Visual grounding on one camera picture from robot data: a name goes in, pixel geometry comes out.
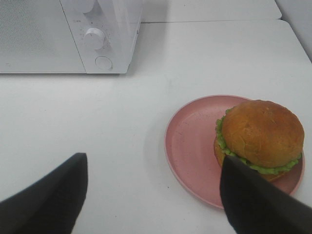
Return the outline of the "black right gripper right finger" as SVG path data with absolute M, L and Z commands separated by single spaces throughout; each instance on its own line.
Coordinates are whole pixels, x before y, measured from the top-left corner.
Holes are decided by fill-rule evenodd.
M 312 209 L 263 179 L 239 159 L 226 156 L 220 196 L 238 234 L 310 234 Z

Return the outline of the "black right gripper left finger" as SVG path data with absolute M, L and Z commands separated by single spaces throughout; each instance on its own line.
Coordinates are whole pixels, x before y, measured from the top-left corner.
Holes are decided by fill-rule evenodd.
M 76 153 L 34 184 L 1 201 L 0 232 L 70 234 L 87 188 L 87 155 Z

